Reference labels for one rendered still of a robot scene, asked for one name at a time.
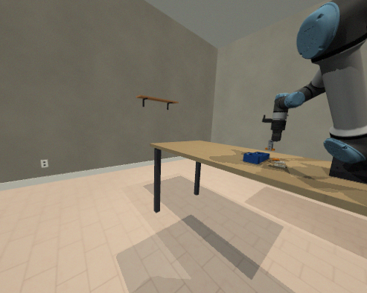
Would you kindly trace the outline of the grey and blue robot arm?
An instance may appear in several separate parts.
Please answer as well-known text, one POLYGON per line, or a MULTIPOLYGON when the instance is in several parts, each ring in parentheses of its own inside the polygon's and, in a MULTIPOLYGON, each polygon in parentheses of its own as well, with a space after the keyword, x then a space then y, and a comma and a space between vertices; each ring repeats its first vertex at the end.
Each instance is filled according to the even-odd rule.
POLYGON ((367 91, 360 48, 367 40, 367 0, 332 0, 301 24, 300 55, 319 65, 310 83, 291 94, 277 94, 274 112, 326 92, 333 126, 325 149, 336 159, 367 164, 367 91))

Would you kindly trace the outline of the blue rack of bins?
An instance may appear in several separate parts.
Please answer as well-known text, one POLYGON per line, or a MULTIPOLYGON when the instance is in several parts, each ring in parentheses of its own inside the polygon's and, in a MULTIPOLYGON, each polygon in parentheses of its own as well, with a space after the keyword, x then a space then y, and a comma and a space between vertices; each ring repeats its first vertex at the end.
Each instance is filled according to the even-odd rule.
POLYGON ((243 161, 253 163, 253 164, 259 164, 269 158, 269 153, 265 152, 248 152, 243 154, 243 161), (263 156, 264 155, 264 156, 263 156))

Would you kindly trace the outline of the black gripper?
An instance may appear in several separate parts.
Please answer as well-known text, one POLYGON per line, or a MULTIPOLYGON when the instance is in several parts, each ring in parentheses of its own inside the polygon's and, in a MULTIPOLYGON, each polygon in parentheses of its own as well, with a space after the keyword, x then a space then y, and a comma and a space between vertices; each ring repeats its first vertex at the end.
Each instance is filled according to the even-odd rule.
POLYGON ((285 130, 287 116, 289 115, 286 112, 274 112, 272 114, 272 119, 265 118, 265 115, 264 115, 262 122, 272 123, 271 125, 272 139, 269 140, 268 148, 267 148, 268 150, 272 150, 273 141, 278 142, 281 140, 281 133, 282 133, 282 130, 285 130))

